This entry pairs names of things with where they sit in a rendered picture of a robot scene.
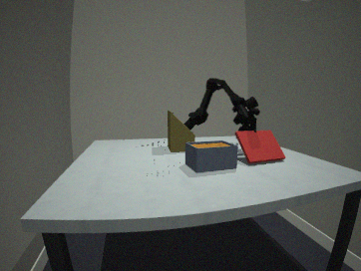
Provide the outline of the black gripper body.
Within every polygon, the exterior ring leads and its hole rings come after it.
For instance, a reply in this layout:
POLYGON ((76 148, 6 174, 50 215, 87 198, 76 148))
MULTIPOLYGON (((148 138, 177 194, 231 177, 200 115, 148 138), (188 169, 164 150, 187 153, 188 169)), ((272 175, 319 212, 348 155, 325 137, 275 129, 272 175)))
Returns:
POLYGON ((259 115, 259 109, 257 109, 257 108, 250 108, 249 111, 242 110, 242 112, 244 112, 244 114, 247 116, 247 118, 245 118, 243 120, 243 122, 242 122, 243 125, 242 125, 242 127, 239 127, 238 132, 239 131, 247 131, 247 130, 242 129, 244 126, 249 126, 249 123, 246 122, 247 119, 255 119, 254 114, 256 114, 257 116, 259 115))

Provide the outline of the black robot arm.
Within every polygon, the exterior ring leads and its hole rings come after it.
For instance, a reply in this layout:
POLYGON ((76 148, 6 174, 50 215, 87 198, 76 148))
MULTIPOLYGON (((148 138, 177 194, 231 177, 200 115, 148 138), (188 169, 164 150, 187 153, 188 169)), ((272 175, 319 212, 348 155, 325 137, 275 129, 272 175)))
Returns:
POLYGON ((232 89, 228 86, 225 80, 219 80, 217 78, 210 78, 206 81, 206 90, 204 98, 200 104, 200 107, 196 109, 195 112, 189 113, 189 119, 184 123, 184 125, 191 130, 195 125, 201 125, 207 120, 208 112, 206 111, 208 105, 210 104, 210 98, 212 93, 216 90, 224 89, 228 94, 230 101, 233 104, 233 112, 237 112, 237 115, 234 118, 236 124, 242 124, 243 120, 247 118, 247 116, 242 112, 242 110, 246 110, 246 108, 257 108, 258 104, 256 102, 255 97, 250 97, 247 101, 244 98, 240 98, 237 94, 235 94, 232 89), (221 85, 221 86, 219 86, 221 85))

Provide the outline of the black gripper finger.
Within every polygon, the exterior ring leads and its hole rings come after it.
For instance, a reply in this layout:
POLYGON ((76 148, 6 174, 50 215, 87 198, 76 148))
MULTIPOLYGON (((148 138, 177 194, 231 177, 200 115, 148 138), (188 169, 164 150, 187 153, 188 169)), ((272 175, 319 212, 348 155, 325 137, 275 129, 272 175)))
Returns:
POLYGON ((248 130, 248 131, 253 131, 251 126, 244 126, 242 129, 243 130, 248 130))
POLYGON ((247 119, 247 123, 249 123, 252 127, 252 129, 256 132, 256 120, 257 119, 247 119))

